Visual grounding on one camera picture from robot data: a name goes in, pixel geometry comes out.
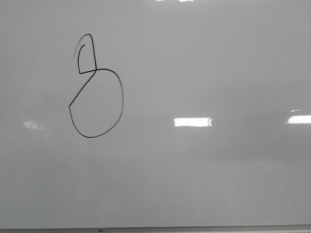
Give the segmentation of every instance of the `black marker drawing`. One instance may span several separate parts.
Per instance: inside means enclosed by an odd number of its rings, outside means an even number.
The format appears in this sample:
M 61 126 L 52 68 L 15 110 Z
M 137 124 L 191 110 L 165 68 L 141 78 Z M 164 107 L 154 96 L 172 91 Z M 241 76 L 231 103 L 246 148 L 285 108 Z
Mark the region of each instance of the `black marker drawing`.
M 120 118 L 122 116 L 122 113 L 123 113 L 123 86 L 122 86 L 122 82 L 121 82 L 121 79 L 119 78 L 119 76 L 117 75 L 116 72 L 114 72 L 113 70 L 110 70 L 110 69 L 107 69 L 107 68 L 97 68 L 97 62 L 96 62 L 96 56 L 95 56 L 95 48 L 94 48 L 94 41 L 93 41 L 93 37 L 91 34 L 85 34 L 84 36 L 81 37 L 81 39 L 79 40 L 78 44 L 77 44 L 77 47 L 74 51 L 74 56 L 76 55 L 76 52 L 77 52 L 77 49 L 80 45 L 80 42 L 82 41 L 82 39 L 86 36 L 89 36 L 90 39 L 91 39 L 91 42 L 92 42 L 92 49 L 93 49 L 93 59 L 94 59 L 94 66 L 95 68 L 92 69 L 92 70 L 88 70 L 88 71 L 85 71 L 85 72 L 81 72 L 80 70 L 80 53 L 81 53 L 81 50 L 83 49 L 83 47 L 85 46 L 85 44 L 83 44 L 80 49 L 79 49 L 79 52 L 78 52 L 78 69 L 79 69 L 79 74 L 86 74 L 86 73 L 92 73 L 92 75 L 90 76 L 90 78 L 86 81 L 86 83 L 81 87 L 81 89 L 79 90 L 79 92 L 76 94 L 76 96 L 73 98 L 73 100 L 71 101 L 71 103 L 69 104 L 69 112 L 70 112 L 70 116 L 71 116 L 71 121 L 75 127 L 75 129 L 78 131 L 78 133 L 80 135 L 82 135 L 83 137 L 87 137 L 87 138 L 95 138 L 95 137 L 99 137 L 99 136 L 102 136 L 104 135 L 105 133 L 109 132 L 110 130 L 112 130 L 112 128 L 114 128 L 116 126 L 116 124 L 120 121 Z M 120 86 L 121 86 L 121 93 L 122 93 L 122 107 L 121 107 L 121 113 L 117 119 L 117 121 L 108 129 L 106 130 L 105 132 L 103 133 L 100 133 L 98 135 L 94 135 L 94 136 L 87 136 L 85 134 L 83 134 L 82 132 L 80 132 L 78 130 L 78 128 L 76 127 L 75 123 L 74 123 L 74 120 L 73 120 L 73 117 L 72 117 L 72 112 L 71 112 L 71 106 L 72 104 L 74 103 L 74 101 L 77 99 L 77 97 L 79 96 L 79 94 L 82 92 L 82 90 L 85 88 L 85 86 L 91 81 L 91 79 L 95 76 L 95 74 L 97 73 L 97 71 L 100 71 L 100 70 L 107 70 L 109 72 L 112 72 L 119 80 L 119 83 L 120 83 Z

